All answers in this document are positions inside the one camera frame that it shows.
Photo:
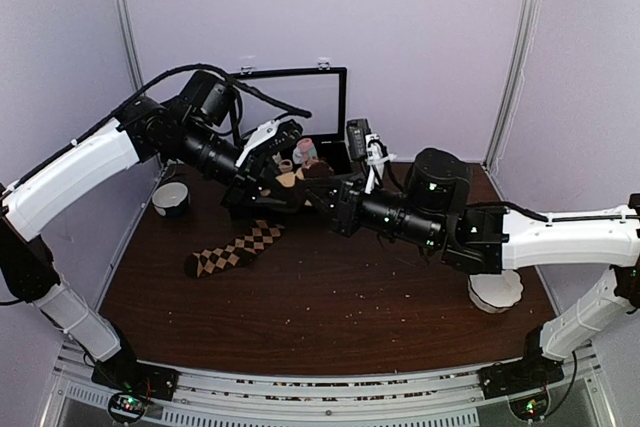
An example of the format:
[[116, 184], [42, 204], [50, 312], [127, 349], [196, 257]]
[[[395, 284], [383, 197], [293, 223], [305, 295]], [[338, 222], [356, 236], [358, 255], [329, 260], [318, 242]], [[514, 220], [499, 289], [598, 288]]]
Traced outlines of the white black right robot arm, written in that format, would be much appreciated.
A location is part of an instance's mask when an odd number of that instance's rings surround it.
[[563, 362], [618, 316], [639, 306], [639, 197], [587, 212], [539, 214], [508, 202], [468, 203], [472, 168], [435, 148], [410, 166], [404, 190], [367, 188], [359, 174], [306, 180], [306, 198], [349, 237], [361, 227], [403, 240], [464, 273], [472, 298], [498, 308], [518, 269], [602, 264], [591, 289], [556, 318], [530, 331], [521, 359], [479, 370], [485, 398], [513, 395], [563, 379]]

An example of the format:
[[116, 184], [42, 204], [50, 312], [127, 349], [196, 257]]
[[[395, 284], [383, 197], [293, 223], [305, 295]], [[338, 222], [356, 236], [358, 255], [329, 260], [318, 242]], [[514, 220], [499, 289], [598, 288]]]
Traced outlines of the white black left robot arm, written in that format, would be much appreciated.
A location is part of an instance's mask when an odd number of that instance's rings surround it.
[[[245, 143], [218, 131], [241, 96], [281, 110]], [[225, 206], [276, 208], [259, 192], [278, 191], [273, 155], [296, 143], [299, 118], [311, 112], [275, 99], [222, 68], [195, 63], [156, 76], [94, 126], [4, 187], [1, 193], [1, 274], [14, 303], [33, 305], [75, 340], [98, 373], [133, 392], [147, 375], [124, 333], [102, 317], [62, 278], [41, 234], [59, 214], [111, 178], [160, 156], [177, 160], [225, 186]]]

